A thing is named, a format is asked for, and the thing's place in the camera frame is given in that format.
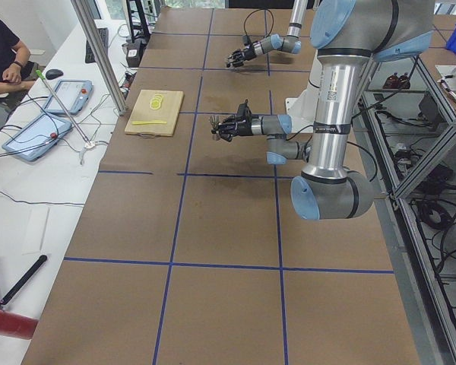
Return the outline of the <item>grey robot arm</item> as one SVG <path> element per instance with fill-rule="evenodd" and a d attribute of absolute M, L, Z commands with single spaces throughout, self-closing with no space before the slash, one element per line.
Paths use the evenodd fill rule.
<path fill-rule="evenodd" d="M 288 139 L 296 116 L 256 116 L 246 103 L 235 115 L 211 117 L 212 133 L 231 141 L 263 135 L 268 163 L 304 160 L 291 182 L 295 212 L 306 220 L 359 217 L 372 205 L 374 192 L 361 173 L 344 167 L 358 85 L 369 61 L 389 62 L 418 56 L 429 48 L 432 1 L 324 1 L 315 11 L 310 41 L 321 63 L 321 80 L 312 121 L 312 140 Z"/>
<path fill-rule="evenodd" d="M 245 18 L 243 23 L 244 35 L 242 37 L 244 48 L 233 51 L 226 57 L 227 68 L 238 68 L 244 66 L 244 63 L 257 58 L 260 55 L 269 53 L 270 51 L 277 50 L 281 52 L 298 54 L 301 50 L 301 41 L 299 35 L 302 29 L 302 23 L 305 18 L 308 0 L 296 0 L 293 3 L 292 14 L 287 29 L 287 35 L 280 36 L 277 33 L 271 33 L 273 27 L 265 34 L 261 40 L 252 42 L 246 30 L 247 20 L 258 11 L 267 11 L 274 24 L 274 15 L 271 10 L 267 8 L 259 8 Z"/>

